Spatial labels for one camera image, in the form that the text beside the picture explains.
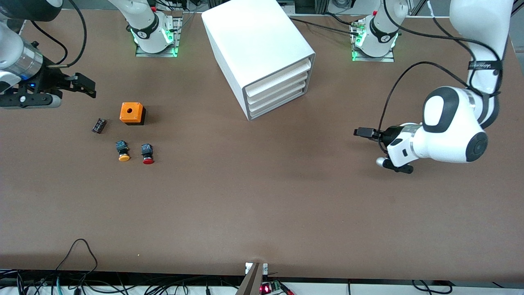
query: brown table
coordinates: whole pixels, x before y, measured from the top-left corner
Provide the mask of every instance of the brown table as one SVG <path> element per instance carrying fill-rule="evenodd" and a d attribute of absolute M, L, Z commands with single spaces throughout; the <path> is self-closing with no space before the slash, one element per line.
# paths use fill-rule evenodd
<path fill-rule="evenodd" d="M 57 109 L 0 111 L 1 268 L 53 269 L 83 237 L 107 271 L 241 275 L 259 260 L 279 276 L 524 281 L 524 80 L 512 47 L 486 154 L 471 164 L 418 160 L 406 175 L 378 168 L 381 151 L 353 129 L 377 126 L 392 84 L 416 61 L 465 77 L 457 44 L 403 34 L 395 63 L 351 62 L 347 35 L 297 24 L 316 51 L 309 92 L 248 122 L 200 15 L 178 58 L 152 59 L 134 57 L 118 12 L 84 13 L 85 54 L 64 72 L 95 80 L 98 97 L 65 93 Z M 430 19 L 405 25 L 438 33 Z M 42 26 L 76 55 L 74 11 Z M 31 25 L 24 36 L 60 58 Z M 420 121 L 442 85 L 458 86 L 414 69 L 385 125 Z M 146 106 L 145 126 L 118 120 L 124 101 Z M 91 132 L 99 117 L 110 120 L 101 135 Z M 117 160 L 118 140 L 131 161 Z M 155 164 L 141 163 L 143 143 Z M 64 267 L 91 266 L 79 246 Z"/>

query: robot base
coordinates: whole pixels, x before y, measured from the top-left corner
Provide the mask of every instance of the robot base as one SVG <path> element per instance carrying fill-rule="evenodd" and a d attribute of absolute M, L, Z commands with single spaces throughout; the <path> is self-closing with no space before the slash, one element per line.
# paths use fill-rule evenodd
<path fill-rule="evenodd" d="M 168 29 L 174 30 L 173 33 L 170 31 L 166 31 L 166 38 L 174 40 L 172 44 L 170 44 L 168 47 L 166 47 L 164 50 L 162 50 L 159 53 L 151 54 L 143 51 L 138 45 L 136 45 L 136 51 L 135 56 L 136 57 L 177 57 L 178 56 L 178 46 L 180 44 L 180 33 L 181 33 L 181 27 L 183 23 L 183 16 L 180 17 L 173 17 L 173 16 L 167 16 L 169 20 L 172 20 L 168 22 Z"/>
<path fill-rule="evenodd" d="M 354 28 L 350 26 L 351 32 L 359 33 L 358 28 Z M 364 52 L 357 46 L 355 46 L 355 43 L 357 42 L 358 36 L 351 35 L 351 58 L 352 61 L 379 61 L 379 62 L 394 62 L 394 56 L 393 56 L 393 49 L 390 49 L 388 54 L 381 56 L 381 57 L 371 57 Z"/>

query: orange box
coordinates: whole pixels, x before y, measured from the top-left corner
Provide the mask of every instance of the orange box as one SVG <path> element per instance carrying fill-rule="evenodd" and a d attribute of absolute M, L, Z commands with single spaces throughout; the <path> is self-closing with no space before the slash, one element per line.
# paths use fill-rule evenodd
<path fill-rule="evenodd" d="M 123 102 L 120 109 L 120 121 L 126 125 L 144 125 L 146 108 L 140 102 Z"/>

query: black base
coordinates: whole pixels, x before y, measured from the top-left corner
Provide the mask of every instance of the black base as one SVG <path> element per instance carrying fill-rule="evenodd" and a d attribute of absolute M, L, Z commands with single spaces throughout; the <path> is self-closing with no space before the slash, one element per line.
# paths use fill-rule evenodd
<path fill-rule="evenodd" d="M 126 125 L 132 126 L 132 125 L 144 125 L 146 122 L 146 108 L 142 108 L 142 117 L 140 118 L 139 123 L 125 123 Z"/>

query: black strap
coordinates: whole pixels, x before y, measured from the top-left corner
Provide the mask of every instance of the black strap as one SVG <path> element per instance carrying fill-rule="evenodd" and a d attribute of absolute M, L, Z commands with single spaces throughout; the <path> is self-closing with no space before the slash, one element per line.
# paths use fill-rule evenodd
<path fill-rule="evenodd" d="M 379 30 L 375 26 L 375 18 L 371 19 L 371 22 L 369 22 L 369 27 L 371 29 L 371 33 L 377 37 L 379 43 L 388 43 L 398 32 L 398 30 L 396 30 L 395 32 L 388 34 Z"/>
<path fill-rule="evenodd" d="M 135 35 L 138 38 L 149 39 L 149 36 L 151 35 L 151 33 L 153 33 L 158 28 L 158 24 L 159 24 L 158 15 L 154 14 L 154 16 L 155 16 L 155 19 L 147 28 L 136 29 L 132 26 L 129 26 L 129 27 L 131 28 L 131 30 L 133 30 L 133 33 L 135 33 Z"/>
<path fill-rule="evenodd" d="M 502 70 L 502 61 L 497 60 L 481 60 L 470 61 L 468 70 Z"/>

